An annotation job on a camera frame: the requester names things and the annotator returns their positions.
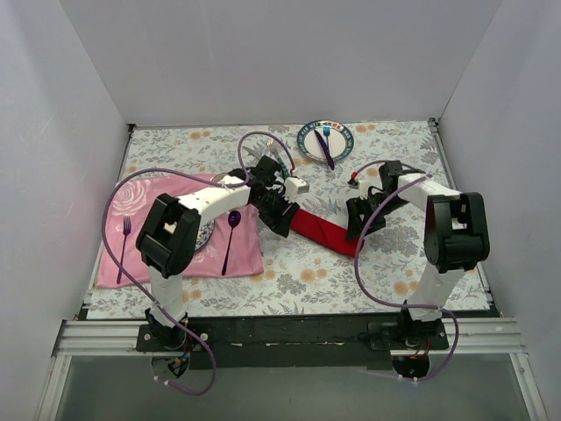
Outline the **teal handled knife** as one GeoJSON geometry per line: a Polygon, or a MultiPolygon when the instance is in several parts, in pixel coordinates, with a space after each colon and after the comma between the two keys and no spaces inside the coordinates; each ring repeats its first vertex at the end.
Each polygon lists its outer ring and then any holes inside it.
{"type": "Polygon", "coordinates": [[[248,146],[243,146],[243,149],[248,152],[252,157],[254,157],[255,159],[259,160],[263,154],[260,153],[259,151],[255,150],[254,148],[248,147],[248,146]]]}

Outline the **red cloth napkin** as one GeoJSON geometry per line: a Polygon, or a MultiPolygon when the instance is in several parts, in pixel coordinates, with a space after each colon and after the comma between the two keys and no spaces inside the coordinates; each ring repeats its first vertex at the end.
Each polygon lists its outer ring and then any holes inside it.
{"type": "Polygon", "coordinates": [[[292,219],[290,229],[332,252],[355,257],[358,241],[348,240],[345,228],[317,215],[299,209],[292,219]]]}

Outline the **teal handled fork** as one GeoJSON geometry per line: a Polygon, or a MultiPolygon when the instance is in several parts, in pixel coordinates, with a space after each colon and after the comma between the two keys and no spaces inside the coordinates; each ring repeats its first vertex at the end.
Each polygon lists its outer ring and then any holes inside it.
{"type": "Polygon", "coordinates": [[[277,146],[276,146],[276,142],[273,139],[269,139],[266,142],[266,146],[267,146],[269,152],[273,155],[273,157],[276,159],[276,161],[280,164],[282,177],[284,179],[287,179],[290,176],[290,173],[288,172],[288,168],[281,158],[281,155],[280,155],[280,153],[277,149],[277,146]]]}

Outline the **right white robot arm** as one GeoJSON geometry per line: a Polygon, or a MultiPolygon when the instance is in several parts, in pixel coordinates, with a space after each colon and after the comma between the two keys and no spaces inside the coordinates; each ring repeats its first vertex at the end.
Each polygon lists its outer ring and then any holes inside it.
{"type": "Polygon", "coordinates": [[[358,196],[347,201],[346,238],[363,246],[366,236],[386,225],[386,217],[410,203],[424,213],[423,252],[427,260],[416,290],[394,308],[394,318],[372,322],[366,340],[373,350],[439,349],[447,346],[442,317],[456,284],[490,253],[484,199],[433,180],[400,161],[380,161],[381,186],[351,175],[358,196]]]}

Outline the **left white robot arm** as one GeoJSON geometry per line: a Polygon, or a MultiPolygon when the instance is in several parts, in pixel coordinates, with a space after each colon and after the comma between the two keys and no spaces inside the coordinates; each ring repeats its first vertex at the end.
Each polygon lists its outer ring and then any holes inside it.
{"type": "Polygon", "coordinates": [[[195,255],[202,228],[226,212],[248,204],[257,208],[261,221],[274,233],[286,238],[299,210],[295,199],[309,191],[301,178],[289,176],[279,189],[277,161],[268,157],[248,171],[232,170],[205,189],[183,196],[167,193],[157,196],[138,234],[136,247],[147,265],[153,296],[146,311],[149,334],[169,351],[180,349],[186,329],[177,322],[186,317],[182,303],[182,272],[195,255]]]}

